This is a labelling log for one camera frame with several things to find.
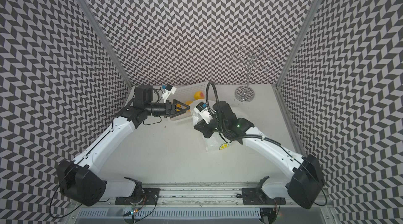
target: white plastic basket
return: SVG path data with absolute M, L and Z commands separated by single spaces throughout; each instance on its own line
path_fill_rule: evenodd
M 205 89 L 207 87 L 208 81 L 193 84 L 193 85 L 187 85 L 187 86 L 182 86 L 178 87 L 173 95 L 170 95 L 168 97 L 168 100 L 172 101 L 174 99 L 180 101 L 180 102 L 187 102 L 188 100 L 195 100 L 194 95 L 197 91 L 202 91 L 205 95 Z M 185 120 L 191 120 L 192 119 L 192 114 L 190 111 L 186 111 L 183 115 L 176 116 L 174 118 L 169 118 L 173 122 L 180 122 L 180 121 L 185 121 Z

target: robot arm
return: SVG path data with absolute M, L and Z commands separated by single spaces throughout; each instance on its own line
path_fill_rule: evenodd
M 167 85 L 165 91 L 169 95 L 175 88 Z M 56 170 L 60 192 L 63 195 L 86 206 L 92 206 L 100 199 L 109 197 L 128 197 L 133 204 L 141 201 L 142 189 L 139 181 L 131 178 L 104 181 L 97 174 L 117 146 L 139 127 L 147 116 L 174 117 L 189 110 L 188 105 L 177 100 L 169 102 L 166 94 L 163 96 L 166 100 L 164 103 L 152 103 L 152 98 L 152 86 L 136 87 L 135 97 L 130 100 L 129 105 L 118 112 L 113 123 L 91 146 L 76 156 L 73 162 L 63 160 L 59 163 Z M 220 131 L 230 141 L 238 141 L 258 151 L 285 174 L 285 179 L 264 182 L 262 191 L 267 196 L 290 196 L 306 209 L 312 206 L 324 185 L 320 164 L 314 156 L 303 157 L 267 138 L 253 123 L 237 118 L 225 101 L 219 101 L 213 106 L 213 115 L 206 104 L 199 104 L 197 109 L 203 120 L 194 128 L 201 131 L 205 137 L 209 138 L 214 131 Z
M 291 197 L 300 206 L 310 209 L 324 186 L 324 176 L 316 157 L 307 157 L 295 153 L 280 143 L 269 139 L 253 123 L 237 118 L 225 101 L 218 101 L 214 84 L 209 82 L 206 90 L 208 99 L 209 85 L 213 86 L 216 103 L 212 108 L 200 103 L 194 109 L 203 118 L 194 129 L 209 138 L 213 132 L 222 133 L 230 141 L 244 144 L 268 160 L 272 161 L 284 174 L 285 178 L 269 178 L 261 189 L 269 198 Z
M 148 116 L 175 117 L 189 110 L 180 101 L 167 100 L 175 88 L 165 86 L 164 103 L 152 103 L 153 87 L 140 85 L 135 88 L 135 96 L 129 105 L 123 107 L 113 119 L 113 123 L 73 162 L 63 160 L 56 167 L 60 192 L 86 206 L 92 206 L 100 199 L 109 197 L 131 197 L 139 184 L 130 178 L 126 180 L 104 181 L 97 175 L 103 164 L 119 146 Z

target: chrome stand base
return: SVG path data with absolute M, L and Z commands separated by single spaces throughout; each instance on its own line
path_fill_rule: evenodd
M 255 92 L 250 87 L 238 86 L 235 89 L 235 97 L 242 102 L 249 102 L 255 97 Z

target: black and white zigzag wallpaper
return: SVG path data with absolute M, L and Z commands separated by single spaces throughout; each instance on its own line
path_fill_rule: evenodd
M 240 45 L 263 46 L 251 77 L 275 83 L 312 0 L 87 0 L 133 83 L 240 84 Z M 259 72 L 260 67 L 267 72 Z
M 403 223 L 403 0 L 323 0 L 280 87 L 343 223 Z
M 56 163 L 104 131 L 128 88 L 75 0 L 0 0 L 0 13 L 0 223 L 54 223 Z M 57 193 L 53 211 L 69 201 Z

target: transparent plastic bag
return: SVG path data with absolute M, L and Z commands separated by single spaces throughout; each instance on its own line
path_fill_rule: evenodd
M 193 126 L 195 126 L 199 121 L 203 120 L 203 118 L 199 115 L 199 113 L 196 113 L 194 111 L 194 108 L 200 103 L 204 102 L 205 100 L 195 100 L 190 104 L 190 112 L 192 113 L 192 121 L 193 121 Z M 209 100 L 209 105 L 212 107 L 216 102 Z M 235 115 L 238 118 L 245 118 L 246 120 L 249 120 L 249 117 L 238 107 L 232 107 L 232 111 L 235 113 Z M 231 145 L 231 143 L 226 143 L 218 134 L 218 132 L 214 132 L 213 135 L 211 135 L 210 138 L 205 138 L 203 136 L 203 133 L 198 132 L 200 135 L 200 138 L 204 140 L 205 144 L 205 150 L 206 151 L 219 151 L 226 149 Z

